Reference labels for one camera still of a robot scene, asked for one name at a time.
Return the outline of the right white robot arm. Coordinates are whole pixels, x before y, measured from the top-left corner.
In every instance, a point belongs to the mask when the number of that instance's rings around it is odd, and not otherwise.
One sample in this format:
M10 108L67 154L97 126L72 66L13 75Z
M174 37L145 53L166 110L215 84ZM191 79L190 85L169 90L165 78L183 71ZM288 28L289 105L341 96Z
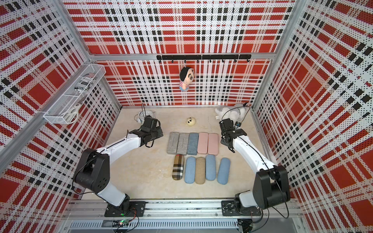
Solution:
M290 201L288 172L267 159L249 140L246 132L230 119L219 122L221 143L231 152L238 152L255 173L252 190L235 195L235 207L243 212L251 207L262 210Z

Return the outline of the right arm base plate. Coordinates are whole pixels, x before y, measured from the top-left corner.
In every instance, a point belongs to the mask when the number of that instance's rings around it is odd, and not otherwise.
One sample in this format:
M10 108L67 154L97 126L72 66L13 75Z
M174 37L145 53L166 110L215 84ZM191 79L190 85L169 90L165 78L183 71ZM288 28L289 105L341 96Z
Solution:
M261 209L256 206L243 207L235 200L221 201L223 216L261 216Z

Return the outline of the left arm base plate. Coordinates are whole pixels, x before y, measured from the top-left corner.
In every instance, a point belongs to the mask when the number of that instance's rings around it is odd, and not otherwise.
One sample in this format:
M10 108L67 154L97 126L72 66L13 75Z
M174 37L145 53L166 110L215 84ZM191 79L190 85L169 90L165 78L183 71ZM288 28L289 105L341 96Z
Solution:
M106 207L105 217L133 217L134 214L138 217L143 217L146 202L144 201L129 201L120 206L108 204Z

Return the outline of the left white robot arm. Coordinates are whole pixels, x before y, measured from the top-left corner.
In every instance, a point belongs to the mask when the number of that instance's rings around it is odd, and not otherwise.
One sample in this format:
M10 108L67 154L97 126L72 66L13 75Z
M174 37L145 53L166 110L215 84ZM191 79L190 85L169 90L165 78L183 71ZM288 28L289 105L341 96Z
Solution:
M129 196L120 191L110 181L111 166L126 153L142 146L152 147L148 143L163 136L158 119L146 116L139 129L129 131L117 142L98 149L83 151L72 178L73 184L89 189L105 200L109 205L126 211L129 208Z

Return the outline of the small pink glasses case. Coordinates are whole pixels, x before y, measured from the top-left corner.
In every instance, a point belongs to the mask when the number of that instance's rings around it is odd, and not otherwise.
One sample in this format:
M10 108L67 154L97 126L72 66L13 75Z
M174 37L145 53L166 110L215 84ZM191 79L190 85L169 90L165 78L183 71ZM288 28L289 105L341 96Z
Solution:
M218 155L219 153L219 135L215 133L208 134L208 148L207 153L211 155Z

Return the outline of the blue case with white sunglasses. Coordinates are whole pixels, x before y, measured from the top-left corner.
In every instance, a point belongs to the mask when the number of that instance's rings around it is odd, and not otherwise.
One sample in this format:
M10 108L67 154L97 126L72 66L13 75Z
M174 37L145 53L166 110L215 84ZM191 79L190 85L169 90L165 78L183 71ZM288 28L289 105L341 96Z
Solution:
M192 184L195 182L195 172L196 172L196 158L189 157L186 160L186 166L185 166L185 183Z

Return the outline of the teal grey case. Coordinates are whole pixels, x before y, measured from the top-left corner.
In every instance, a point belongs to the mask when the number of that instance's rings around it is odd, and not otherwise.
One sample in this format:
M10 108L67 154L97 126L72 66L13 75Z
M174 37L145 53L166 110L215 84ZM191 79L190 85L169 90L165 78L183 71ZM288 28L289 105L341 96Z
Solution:
M197 155L199 134L190 133L188 137L187 155Z

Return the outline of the beige case with dark glasses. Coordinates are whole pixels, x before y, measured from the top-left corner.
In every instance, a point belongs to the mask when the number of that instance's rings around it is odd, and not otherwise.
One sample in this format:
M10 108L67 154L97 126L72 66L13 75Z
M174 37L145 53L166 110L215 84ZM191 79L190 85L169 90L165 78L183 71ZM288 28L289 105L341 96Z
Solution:
M184 156L177 154L174 158L172 178L176 181L181 180L184 174Z

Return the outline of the grey marble teal-lined case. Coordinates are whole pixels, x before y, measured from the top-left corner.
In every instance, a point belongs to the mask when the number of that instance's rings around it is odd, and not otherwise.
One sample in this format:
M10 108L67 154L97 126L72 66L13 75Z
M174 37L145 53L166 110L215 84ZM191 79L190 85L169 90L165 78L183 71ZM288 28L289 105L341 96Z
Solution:
M167 154L176 154L179 141L178 132L170 132L169 141L167 145Z

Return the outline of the blue case with pink glasses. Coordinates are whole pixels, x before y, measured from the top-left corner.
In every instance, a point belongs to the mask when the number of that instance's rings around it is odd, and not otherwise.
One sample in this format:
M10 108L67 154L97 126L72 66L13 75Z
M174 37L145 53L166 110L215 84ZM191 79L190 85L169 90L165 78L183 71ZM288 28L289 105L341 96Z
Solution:
M216 157L208 154L206 156L206 180L213 181L216 178Z

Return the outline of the teal-lined glasses case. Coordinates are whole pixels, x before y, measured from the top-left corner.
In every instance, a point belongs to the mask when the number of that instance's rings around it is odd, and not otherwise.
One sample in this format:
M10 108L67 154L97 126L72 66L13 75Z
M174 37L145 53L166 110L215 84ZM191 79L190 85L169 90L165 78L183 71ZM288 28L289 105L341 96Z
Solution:
M177 154L187 155L189 133L180 133L177 146Z

